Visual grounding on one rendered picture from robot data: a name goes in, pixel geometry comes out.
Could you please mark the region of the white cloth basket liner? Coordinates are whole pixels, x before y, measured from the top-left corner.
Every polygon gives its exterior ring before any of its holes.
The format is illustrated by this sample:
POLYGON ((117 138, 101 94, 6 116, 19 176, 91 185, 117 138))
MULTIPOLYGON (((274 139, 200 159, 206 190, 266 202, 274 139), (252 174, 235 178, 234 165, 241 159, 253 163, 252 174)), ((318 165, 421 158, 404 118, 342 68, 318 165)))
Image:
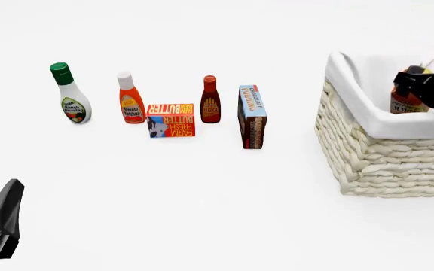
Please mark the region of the white cloth basket liner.
POLYGON ((393 79, 401 70, 418 65, 417 54, 329 54, 325 78, 338 92, 345 116, 353 117, 375 139, 434 139, 434 110, 427 113, 390 113, 393 79))

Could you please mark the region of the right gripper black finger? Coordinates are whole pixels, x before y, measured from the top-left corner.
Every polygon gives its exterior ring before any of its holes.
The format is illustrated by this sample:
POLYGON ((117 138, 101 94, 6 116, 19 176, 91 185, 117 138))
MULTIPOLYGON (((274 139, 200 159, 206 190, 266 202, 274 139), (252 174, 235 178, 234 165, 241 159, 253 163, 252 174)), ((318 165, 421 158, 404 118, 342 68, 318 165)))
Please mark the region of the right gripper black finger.
POLYGON ((409 93, 414 95, 432 95, 434 89, 432 85, 428 85, 427 81, 433 76, 434 74, 408 74, 399 72, 393 83, 399 95, 408 95, 409 93))

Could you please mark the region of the ranch dressing bottle green cap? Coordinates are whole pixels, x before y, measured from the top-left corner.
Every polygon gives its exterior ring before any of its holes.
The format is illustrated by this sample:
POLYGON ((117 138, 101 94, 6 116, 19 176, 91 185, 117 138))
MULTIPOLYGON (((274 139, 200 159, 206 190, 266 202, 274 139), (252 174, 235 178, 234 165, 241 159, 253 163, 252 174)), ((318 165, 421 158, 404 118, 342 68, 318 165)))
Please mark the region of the ranch dressing bottle green cap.
POLYGON ((69 66, 65 62, 56 62, 50 66, 50 71, 60 89, 60 105, 66 117, 76 124, 87 122, 92 108, 76 85, 69 66))

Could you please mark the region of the chocolate pudding box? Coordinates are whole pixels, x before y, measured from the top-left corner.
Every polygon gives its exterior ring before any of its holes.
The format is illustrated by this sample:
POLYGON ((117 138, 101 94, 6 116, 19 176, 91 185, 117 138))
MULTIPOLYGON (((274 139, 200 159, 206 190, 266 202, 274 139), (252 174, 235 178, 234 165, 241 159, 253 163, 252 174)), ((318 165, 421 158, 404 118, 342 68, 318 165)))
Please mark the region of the chocolate pudding box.
POLYGON ((256 85, 240 85, 237 112, 245 149, 261 149, 267 113, 256 85))

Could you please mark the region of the dark red BBQ sauce bottle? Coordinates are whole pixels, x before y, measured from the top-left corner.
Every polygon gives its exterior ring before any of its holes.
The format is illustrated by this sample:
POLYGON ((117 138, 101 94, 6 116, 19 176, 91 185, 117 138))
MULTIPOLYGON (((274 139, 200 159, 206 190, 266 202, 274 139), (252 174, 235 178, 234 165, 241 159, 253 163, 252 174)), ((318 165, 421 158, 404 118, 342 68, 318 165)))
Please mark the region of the dark red BBQ sauce bottle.
POLYGON ((204 90, 200 102, 200 116, 204 123, 218 123, 221 119, 221 103, 216 89, 216 77, 205 76, 204 90))

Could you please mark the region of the red farm fresh butter box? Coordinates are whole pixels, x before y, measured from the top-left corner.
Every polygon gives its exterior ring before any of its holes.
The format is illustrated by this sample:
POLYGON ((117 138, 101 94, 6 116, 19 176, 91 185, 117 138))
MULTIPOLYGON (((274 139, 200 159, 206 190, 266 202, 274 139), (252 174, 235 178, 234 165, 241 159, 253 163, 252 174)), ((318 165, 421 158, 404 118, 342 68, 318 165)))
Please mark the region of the red farm fresh butter box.
POLYGON ((149 105, 146 113, 151 138, 195 136, 194 105, 149 105))

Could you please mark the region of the tomato ketchup bottle white cap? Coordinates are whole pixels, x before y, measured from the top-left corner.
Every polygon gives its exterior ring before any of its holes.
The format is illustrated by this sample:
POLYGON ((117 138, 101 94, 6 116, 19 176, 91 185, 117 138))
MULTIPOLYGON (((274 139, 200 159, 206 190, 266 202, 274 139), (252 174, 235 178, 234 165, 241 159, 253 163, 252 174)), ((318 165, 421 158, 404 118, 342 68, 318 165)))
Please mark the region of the tomato ketchup bottle white cap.
POLYGON ((120 106, 126 123, 144 123, 145 106, 129 72, 118 74, 120 106))

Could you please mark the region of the cream woven wicker basket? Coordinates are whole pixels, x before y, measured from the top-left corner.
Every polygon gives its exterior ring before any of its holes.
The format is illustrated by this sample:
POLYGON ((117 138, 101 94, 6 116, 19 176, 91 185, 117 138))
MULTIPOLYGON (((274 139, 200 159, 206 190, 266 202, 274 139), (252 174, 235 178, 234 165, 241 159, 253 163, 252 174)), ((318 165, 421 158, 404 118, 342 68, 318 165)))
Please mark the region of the cream woven wicker basket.
POLYGON ((434 196, 434 139, 375 139, 353 117, 325 78, 315 131, 348 196, 434 196))

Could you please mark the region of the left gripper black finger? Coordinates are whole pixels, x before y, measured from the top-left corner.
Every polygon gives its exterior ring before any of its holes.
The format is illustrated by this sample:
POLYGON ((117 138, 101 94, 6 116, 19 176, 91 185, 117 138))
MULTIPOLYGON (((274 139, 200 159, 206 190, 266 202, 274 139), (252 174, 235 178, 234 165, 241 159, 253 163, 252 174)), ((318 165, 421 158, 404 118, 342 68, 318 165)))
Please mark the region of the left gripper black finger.
POLYGON ((11 179, 0 191, 0 230, 19 229, 19 210, 24 185, 11 179))

